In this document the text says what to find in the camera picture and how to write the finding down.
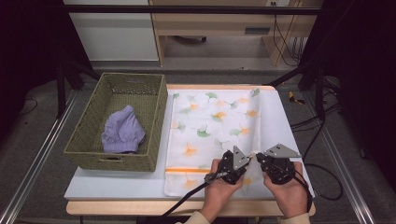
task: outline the white fabric with orange flowers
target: white fabric with orange flowers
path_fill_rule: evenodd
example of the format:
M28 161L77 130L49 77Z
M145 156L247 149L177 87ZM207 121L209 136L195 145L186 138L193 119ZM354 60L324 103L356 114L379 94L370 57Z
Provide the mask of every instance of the white fabric with orange flowers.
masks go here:
M178 90L173 92L172 123L164 193L184 196L204 183L213 159L238 146L245 155L260 151L261 94L252 90ZM249 166L243 191L261 179L260 166Z

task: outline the gray floor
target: gray floor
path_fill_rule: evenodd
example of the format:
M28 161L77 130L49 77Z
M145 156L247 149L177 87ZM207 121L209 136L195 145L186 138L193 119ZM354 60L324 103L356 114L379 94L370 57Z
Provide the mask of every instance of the gray floor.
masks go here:
M292 67L283 63L273 67L258 37L209 37L206 43L189 39L170 39L163 67L152 65L139 65L134 69L113 67L112 71L158 72L160 70L166 74L168 83L262 84L287 73L290 69ZM15 223L78 223L78 217L72 217L65 212L67 201L63 197L64 190L77 166L63 155L63 150L95 85L93 80L83 77L86 85L82 91L78 91L70 116L51 146L51 151L39 170L33 186L26 190L26 197L21 198L23 204L17 207ZM308 104L299 105L289 100L290 91L293 91L296 99L306 101L312 99L312 91L298 92L296 88L298 80L299 77L295 77L277 88L290 124L312 117ZM68 87L67 89L68 94L75 93ZM37 107L32 112L20 116L6 141L0 143L0 211L7 208L17 192L25 174L29 172L31 164L35 161L35 155L56 121L56 97L56 85L53 81L31 90L27 98L37 100ZM335 97L331 94L325 99L326 107L336 103ZM27 101L24 109L29 110L33 106L32 102ZM359 147L345 118L333 112L326 117L325 127L336 149L342 155L375 223L396 223L396 195L375 163L361 158ZM318 128L294 133L301 152L304 153L317 130ZM324 140L326 139L320 135L309 152L306 162L320 164L337 174ZM315 189L330 197L337 195L339 188L331 176L316 168L308 167L307 170ZM361 223L351 199L353 195L345 193L340 200L334 202L317 196L314 200L317 212L311 218L312 223ZM134 217L86 217L86 219L90 220L87 223L99 221L134 223L135 221ZM275 222L270 218L264 221Z

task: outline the white cabinet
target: white cabinet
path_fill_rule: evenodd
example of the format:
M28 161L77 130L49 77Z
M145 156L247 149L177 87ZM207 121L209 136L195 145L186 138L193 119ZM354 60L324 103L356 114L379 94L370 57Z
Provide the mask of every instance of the white cabinet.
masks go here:
M64 0L66 5L148 5L147 0ZM158 61L150 14L70 13L90 61Z

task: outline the hand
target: hand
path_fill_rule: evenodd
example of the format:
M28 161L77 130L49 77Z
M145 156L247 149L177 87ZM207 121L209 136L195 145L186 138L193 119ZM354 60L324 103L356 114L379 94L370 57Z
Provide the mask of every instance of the hand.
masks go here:
M298 173L303 173L303 165L300 162L295 162L294 168ZM275 185L267 173L264 172L263 175L264 185L274 194L277 206L286 218L297 217L306 213L308 203L306 191L297 180L292 179L284 185ZM298 174L296 174L296 177L303 181Z
M215 173L218 170L219 162L220 160L217 159L212 161L211 173ZM205 188L204 207L200 212L210 223L216 219L233 193L242 188L242 179L243 177L241 176L235 185L231 185L220 178Z

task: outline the lavender towel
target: lavender towel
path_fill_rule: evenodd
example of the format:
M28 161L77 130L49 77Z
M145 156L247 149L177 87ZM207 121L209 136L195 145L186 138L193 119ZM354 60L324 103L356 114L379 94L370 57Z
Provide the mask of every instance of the lavender towel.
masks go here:
M102 133L104 151L105 153L136 153L145 134L134 115L134 109L127 105L107 119L105 131Z

